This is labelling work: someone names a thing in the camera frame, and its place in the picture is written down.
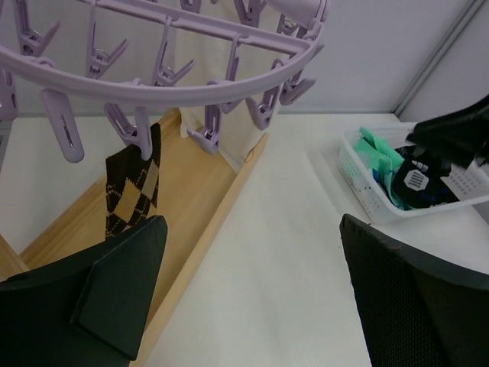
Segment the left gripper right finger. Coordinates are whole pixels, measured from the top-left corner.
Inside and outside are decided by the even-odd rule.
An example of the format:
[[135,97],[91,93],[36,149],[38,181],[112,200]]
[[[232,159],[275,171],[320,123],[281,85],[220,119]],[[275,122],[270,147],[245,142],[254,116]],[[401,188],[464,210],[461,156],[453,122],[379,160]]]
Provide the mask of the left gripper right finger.
[[488,276],[345,214],[339,225],[373,366],[486,366]]

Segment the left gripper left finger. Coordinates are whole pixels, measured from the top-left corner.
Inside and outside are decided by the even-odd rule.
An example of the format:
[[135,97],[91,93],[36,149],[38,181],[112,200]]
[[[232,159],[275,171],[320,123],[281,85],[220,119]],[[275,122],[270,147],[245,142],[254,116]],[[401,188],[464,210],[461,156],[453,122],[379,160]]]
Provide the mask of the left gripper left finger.
[[127,366],[136,360],[167,241],[152,216],[1,283],[3,366]]

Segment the black blue sock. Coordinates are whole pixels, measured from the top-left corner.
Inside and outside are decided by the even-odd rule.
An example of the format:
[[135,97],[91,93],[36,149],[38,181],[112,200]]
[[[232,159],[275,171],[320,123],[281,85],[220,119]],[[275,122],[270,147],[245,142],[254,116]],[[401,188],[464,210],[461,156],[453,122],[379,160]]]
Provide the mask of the black blue sock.
[[442,180],[452,172],[452,162],[420,146],[397,148],[404,159],[393,176],[391,193],[403,210],[427,209],[459,201]]

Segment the black tan argyle sock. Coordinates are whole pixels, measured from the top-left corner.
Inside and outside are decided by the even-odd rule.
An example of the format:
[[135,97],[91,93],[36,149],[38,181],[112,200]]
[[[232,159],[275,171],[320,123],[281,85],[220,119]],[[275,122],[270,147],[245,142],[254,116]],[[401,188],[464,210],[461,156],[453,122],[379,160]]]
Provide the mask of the black tan argyle sock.
[[106,158],[105,237],[117,236],[156,213],[161,158],[161,128],[151,126],[153,151],[149,160],[129,145]]

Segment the mint green sock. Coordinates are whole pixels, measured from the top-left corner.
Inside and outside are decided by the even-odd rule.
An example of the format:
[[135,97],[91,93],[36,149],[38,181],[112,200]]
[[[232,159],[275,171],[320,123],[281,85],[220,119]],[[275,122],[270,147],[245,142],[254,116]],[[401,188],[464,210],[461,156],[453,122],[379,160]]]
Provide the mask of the mint green sock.
[[370,130],[361,127],[361,137],[355,145],[355,152],[381,186],[391,203],[397,209],[405,209],[403,202],[392,191],[393,179],[401,168],[404,158],[386,140],[377,137]]

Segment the purple round clip hanger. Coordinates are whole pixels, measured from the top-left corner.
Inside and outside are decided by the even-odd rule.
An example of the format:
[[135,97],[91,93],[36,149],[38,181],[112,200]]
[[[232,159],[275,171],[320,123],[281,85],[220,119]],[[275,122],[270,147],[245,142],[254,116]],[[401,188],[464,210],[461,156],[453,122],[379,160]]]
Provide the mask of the purple round clip hanger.
[[[85,73],[76,75],[57,69],[44,56],[59,24],[39,34],[31,28],[27,2],[15,1],[12,7],[19,49],[1,49],[1,120],[9,123],[18,117],[16,77],[40,86],[47,118],[63,156],[71,163],[84,158],[71,96],[102,102],[118,136],[125,144],[138,147],[143,159],[153,151],[147,111],[153,105],[203,106],[204,126],[189,135],[210,154],[218,150],[222,116],[241,103],[248,107],[254,125],[265,130],[277,104],[288,106],[313,86],[314,80],[301,74],[322,50],[319,39],[329,12],[327,1],[238,1],[239,20],[231,22],[203,15],[198,1],[183,1],[177,8],[156,1],[91,1]],[[128,45],[121,42],[110,54],[95,47],[98,9],[163,26],[149,84],[138,79],[121,83],[103,79]],[[194,64],[189,62],[179,70],[164,64],[171,29],[228,41],[231,50],[225,77],[204,86],[179,86]]]

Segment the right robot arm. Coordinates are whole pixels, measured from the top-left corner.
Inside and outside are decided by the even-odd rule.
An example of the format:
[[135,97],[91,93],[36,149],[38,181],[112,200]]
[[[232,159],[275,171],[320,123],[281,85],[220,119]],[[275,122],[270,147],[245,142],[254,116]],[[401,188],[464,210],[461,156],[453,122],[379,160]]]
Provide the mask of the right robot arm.
[[467,169],[488,164],[488,98],[415,124],[406,140]]

